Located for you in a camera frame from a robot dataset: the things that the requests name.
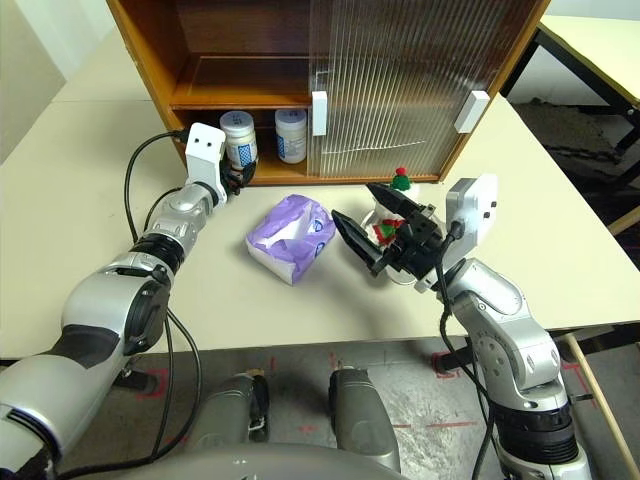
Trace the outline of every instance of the white jar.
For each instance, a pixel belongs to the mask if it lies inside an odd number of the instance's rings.
[[[285,163],[299,163],[307,156],[307,112],[276,110],[278,156]]]
[[[247,112],[233,110],[220,117],[220,128],[226,134],[226,150],[231,168],[242,170],[258,161],[253,118]]]

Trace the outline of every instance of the wooden cabinet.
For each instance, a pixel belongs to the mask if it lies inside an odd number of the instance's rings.
[[[167,128],[254,118],[254,184],[355,183],[405,165],[437,180],[468,135],[472,90],[495,95],[548,0],[108,0]],[[307,160],[278,159],[274,113],[328,94]]]

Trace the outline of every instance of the cabinet shelf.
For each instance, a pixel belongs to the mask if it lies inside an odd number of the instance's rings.
[[[307,108],[304,56],[193,54],[176,83],[173,110]]]

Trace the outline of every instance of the glass cabinet door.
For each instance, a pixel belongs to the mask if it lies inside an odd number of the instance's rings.
[[[310,90],[328,95],[308,174],[437,175],[539,0],[311,0]]]

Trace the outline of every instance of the white table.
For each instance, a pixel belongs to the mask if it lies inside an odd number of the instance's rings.
[[[0,168],[1,357],[49,348],[73,287],[130,247],[125,166],[162,130],[114,33]],[[446,181],[422,186],[422,201],[443,215],[453,183],[484,172],[500,178],[498,217],[474,255],[524,290],[545,328],[640,320],[640,274],[502,97]],[[145,151],[132,182],[138,225],[184,176],[169,141]],[[295,287],[250,258],[244,235],[291,193],[355,218],[372,206],[362,186],[249,188],[233,198],[202,231],[172,291],[171,306],[201,349],[438,335],[435,295],[370,278],[339,236]],[[453,320],[449,331],[463,333]]]

